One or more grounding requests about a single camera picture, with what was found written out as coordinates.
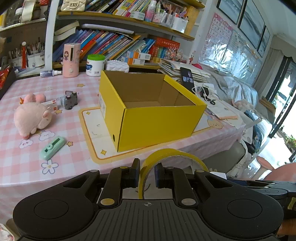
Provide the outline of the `person's right hand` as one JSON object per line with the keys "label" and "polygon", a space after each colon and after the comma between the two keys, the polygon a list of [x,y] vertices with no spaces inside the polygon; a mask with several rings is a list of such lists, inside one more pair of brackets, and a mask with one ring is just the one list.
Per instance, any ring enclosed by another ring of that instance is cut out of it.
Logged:
{"label": "person's right hand", "polygon": [[284,220],[277,232],[277,235],[291,235],[296,236],[296,219]]}

